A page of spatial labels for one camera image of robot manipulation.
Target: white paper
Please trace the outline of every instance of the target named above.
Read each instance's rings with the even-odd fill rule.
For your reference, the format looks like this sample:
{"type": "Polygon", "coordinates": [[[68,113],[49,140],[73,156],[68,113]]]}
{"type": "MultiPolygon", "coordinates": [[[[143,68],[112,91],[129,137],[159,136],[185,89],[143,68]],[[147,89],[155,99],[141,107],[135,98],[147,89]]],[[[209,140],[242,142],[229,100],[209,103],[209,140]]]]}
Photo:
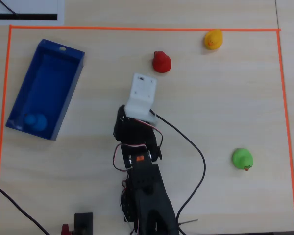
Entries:
{"type": "MultiPolygon", "coordinates": [[[[0,25],[60,26],[64,24],[64,0],[2,0],[2,2],[16,13],[57,14],[58,20],[0,20],[0,25]]],[[[9,14],[10,11],[0,3],[0,14],[4,13],[9,14]]]]}

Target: orange tape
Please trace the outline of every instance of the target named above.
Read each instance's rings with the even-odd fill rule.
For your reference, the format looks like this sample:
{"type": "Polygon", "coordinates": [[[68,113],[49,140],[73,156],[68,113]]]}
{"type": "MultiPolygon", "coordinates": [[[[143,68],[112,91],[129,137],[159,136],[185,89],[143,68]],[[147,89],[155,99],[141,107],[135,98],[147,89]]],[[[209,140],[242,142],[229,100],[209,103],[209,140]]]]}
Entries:
{"type": "Polygon", "coordinates": [[[144,156],[143,155],[141,155],[141,156],[137,156],[137,158],[136,158],[136,161],[143,161],[144,160],[144,156]]]}
{"type": "Polygon", "coordinates": [[[290,122],[289,122],[289,113],[288,113],[288,103],[286,100],[286,90],[285,90],[284,71],[283,71],[283,63],[282,63],[282,52],[281,52],[281,40],[280,40],[280,32],[279,31],[276,32],[276,38],[278,41],[278,52],[279,52],[280,73],[281,73],[281,82],[282,82],[282,91],[283,91],[286,131],[288,134],[288,143],[289,143],[289,156],[290,156],[291,180],[292,180],[292,191],[293,191],[293,206],[294,206],[294,163],[293,163],[291,131],[290,131],[290,122]]]}
{"type": "MultiPolygon", "coordinates": [[[[8,77],[8,67],[9,67],[9,56],[10,56],[10,46],[11,46],[11,33],[12,29],[66,29],[66,30],[114,30],[114,31],[160,31],[160,32],[206,32],[213,29],[187,29],[187,28],[117,28],[117,27],[36,27],[36,26],[9,26],[8,43],[5,59],[5,72],[4,72],[4,83],[3,83],[3,95],[2,95],[2,108],[1,108],[1,124],[0,124],[0,166],[1,166],[1,153],[2,153],[2,141],[3,141],[3,128],[4,128],[4,111],[5,111],[5,97],[6,97],[6,86],[8,77]]],[[[291,132],[290,123],[288,115],[288,105],[286,99],[283,63],[282,63],[282,52],[281,52],[281,42],[280,42],[280,29],[221,29],[224,32],[276,32],[277,42],[278,42],[278,53],[279,53],[279,63],[280,63],[280,73],[283,91],[283,101],[284,101],[284,111],[286,128],[288,135],[288,145],[289,145],[289,156],[290,156],[290,166],[291,166],[291,180],[292,180],[292,191],[293,191],[293,204],[294,204],[294,164],[293,164],[293,154],[292,154],[292,142],[291,142],[291,132]]]]}
{"type": "Polygon", "coordinates": [[[4,110],[5,110],[5,96],[6,96],[6,82],[7,82],[7,79],[8,79],[9,56],[10,56],[10,45],[11,45],[11,33],[12,33],[12,26],[9,25],[8,44],[7,44],[6,57],[5,57],[5,72],[4,72],[3,94],[2,94],[2,108],[1,108],[1,124],[0,124],[0,166],[1,166],[3,127],[4,127],[4,110]]]}
{"type": "MultiPolygon", "coordinates": [[[[112,31],[158,31],[158,32],[207,32],[212,28],[117,28],[117,27],[66,27],[66,26],[12,26],[13,29],[66,29],[66,30],[112,30],[112,31]]],[[[221,29],[224,32],[277,32],[280,29],[221,29]]]]}

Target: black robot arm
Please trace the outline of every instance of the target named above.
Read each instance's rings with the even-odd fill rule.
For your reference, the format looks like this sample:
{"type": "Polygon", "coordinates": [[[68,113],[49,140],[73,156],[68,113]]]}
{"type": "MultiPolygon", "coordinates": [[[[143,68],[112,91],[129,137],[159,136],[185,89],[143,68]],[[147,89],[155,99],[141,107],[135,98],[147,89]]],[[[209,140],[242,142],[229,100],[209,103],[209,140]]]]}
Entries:
{"type": "Polygon", "coordinates": [[[178,225],[167,196],[158,164],[162,158],[156,137],[150,126],[128,118],[124,105],[118,110],[114,127],[116,140],[124,144],[145,144],[145,147],[122,146],[127,170],[126,191],[122,209],[129,222],[139,226],[142,235],[178,235],[178,225]]]}

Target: wire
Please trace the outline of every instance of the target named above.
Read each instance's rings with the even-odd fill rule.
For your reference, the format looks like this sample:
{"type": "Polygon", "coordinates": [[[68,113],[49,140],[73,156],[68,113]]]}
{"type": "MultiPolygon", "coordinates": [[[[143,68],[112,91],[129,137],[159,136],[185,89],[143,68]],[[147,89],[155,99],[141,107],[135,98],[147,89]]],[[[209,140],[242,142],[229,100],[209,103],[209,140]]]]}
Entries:
{"type": "Polygon", "coordinates": [[[142,123],[142,124],[144,124],[146,126],[151,127],[152,129],[154,129],[155,131],[157,131],[161,135],[161,141],[160,141],[160,144],[159,144],[159,148],[160,148],[161,145],[162,145],[162,141],[163,141],[163,135],[162,135],[161,131],[159,131],[156,127],[154,127],[154,126],[152,126],[152,125],[150,125],[150,124],[148,124],[148,123],[146,123],[144,121],[140,121],[138,119],[134,119],[134,120],[136,120],[137,122],[140,122],[140,123],[142,123]]]}
{"type": "Polygon", "coordinates": [[[46,231],[46,229],[44,229],[43,226],[41,226],[33,217],[31,217],[29,214],[27,214],[8,194],[6,194],[1,188],[0,188],[0,193],[5,196],[23,215],[25,215],[28,219],[30,219],[38,228],[41,229],[41,231],[43,231],[46,235],[50,235],[50,233],[48,233],[46,231]]]}
{"type": "Polygon", "coordinates": [[[122,205],[121,205],[121,199],[122,199],[122,196],[123,196],[123,194],[125,193],[126,189],[127,189],[127,188],[123,189],[123,191],[122,191],[122,193],[121,193],[121,197],[120,197],[120,208],[121,208],[121,211],[122,211],[122,213],[123,213],[123,215],[124,215],[124,219],[127,221],[127,224],[128,224],[128,226],[129,226],[129,228],[131,229],[131,233],[136,234],[134,228],[132,228],[131,224],[130,224],[129,221],[127,220],[127,218],[126,218],[126,216],[125,216],[125,213],[124,213],[124,211],[123,211],[123,209],[122,209],[122,205]]]}
{"type": "Polygon", "coordinates": [[[1,0],[0,0],[0,3],[6,8],[8,9],[12,14],[18,16],[18,14],[15,12],[15,11],[12,11],[7,5],[5,5],[1,0]]]}
{"type": "Polygon", "coordinates": [[[192,220],[189,220],[189,221],[181,222],[181,223],[178,223],[178,225],[180,226],[181,224],[188,224],[188,223],[192,223],[192,222],[195,222],[195,221],[198,221],[198,219],[192,219],[192,220]]]}
{"type": "Polygon", "coordinates": [[[114,164],[114,160],[116,158],[116,153],[117,153],[117,150],[118,148],[121,146],[121,145],[126,145],[126,146],[129,146],[129,147],[134,147],[134,148],[138,148],[138,147],[146,147],[145,144],[126,144],[126,143],[119,143],[117,146],[116,146],[116,149],[114,150],[114,154],[113,154],[113,160],[112,160],[112,164],[113,164],[113,167],[119,171],[122,171],[122,172],[127,172],[127,170],[123,170],[123,169],[119,169],[116,167],[116,165],[114,164]]]}
{"type": "Polygon", "coordinates": [[[173,126],[171,123],[169,123],[168,121],[166,121],[164,118],[162,118],[161,116],[155,114],[155,112],[153,110],[150,110],[150,112],[157,116],[160,120],[162,120],[165,124],[169,125],[170,127],[172,127],[175,131],[177,131],[181,136],[183,136],[198,152],[199,154],[201,155],[201,158],[202,158],[202,161],[203,161],[203,166],[204,166],[204,170],[203,170],[203,173],[202,173],[202,177],[201,177],[201,180],[200,182],[197,184],[196,188],[194,189],[194,191],[192,192],[191,196],[184,202],[184,204],[181,206],[181,208],[179,209],[179,211],[177,212],[177,215],[176,215],[176,221],[177,221],[177,224],[178,224],[178,229],[179,231],[183,234],[183,235],[187,235],[185,232],[183,232],[183,230],[180,228],[180,224],[178,222],[178,219],[180,217],[180,214],[182,212],[182,210],[184,209],[184,207],[188,204],[188,202],[191,200],[191,198],[194,196],[194,194],[196,193],[197,189],[199,188],[199,186],[201,185],[202,181],[204,180],[205,178],[205,174],[206,174],[206,161],[205,161],[205,157],[204,155],[202,154],[201,150],[189,139],[187,138],[179,129],[177,129],[175,126],[173,126]]]}

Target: blue tray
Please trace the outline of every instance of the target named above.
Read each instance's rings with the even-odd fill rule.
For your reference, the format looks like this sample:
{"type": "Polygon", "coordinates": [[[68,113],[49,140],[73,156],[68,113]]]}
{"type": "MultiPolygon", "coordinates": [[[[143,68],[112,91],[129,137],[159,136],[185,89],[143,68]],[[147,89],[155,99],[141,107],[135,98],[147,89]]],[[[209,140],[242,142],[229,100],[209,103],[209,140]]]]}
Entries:
{"type": "Polygon", "coordinates": [[[6,126],[56,140],[82,72],[84,55],[83,51],[43,39],[6,126]]]}

